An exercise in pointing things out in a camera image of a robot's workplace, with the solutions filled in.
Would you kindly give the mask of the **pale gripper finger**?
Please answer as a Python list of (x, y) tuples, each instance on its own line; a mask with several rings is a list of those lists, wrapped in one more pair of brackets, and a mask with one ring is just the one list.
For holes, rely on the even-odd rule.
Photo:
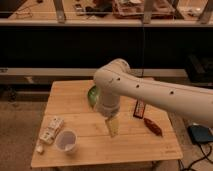
[(107, 126), (109, 135), (111, 137), (115, 137), (118, 134), (119, 122), (116, 116), (110, 117), (105, 120), (105, 124)]

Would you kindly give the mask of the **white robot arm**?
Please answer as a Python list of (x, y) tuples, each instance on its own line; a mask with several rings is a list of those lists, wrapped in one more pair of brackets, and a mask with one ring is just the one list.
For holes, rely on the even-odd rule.
[(118, 58), (94, 73), (99, 91), (96, 110), (104, 117), (115, 116), (120, 97), (126, 96), (213, 127), (213, 90), (138, 78), (130, 72), (129, 64)]

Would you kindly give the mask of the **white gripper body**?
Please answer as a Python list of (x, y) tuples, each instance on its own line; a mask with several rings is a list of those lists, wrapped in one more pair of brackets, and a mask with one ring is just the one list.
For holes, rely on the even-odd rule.
[(120, 109), (120, 99), (103, 99), (99, 98), (96, 104), (96, 110), (104, 117), (115, 116)]

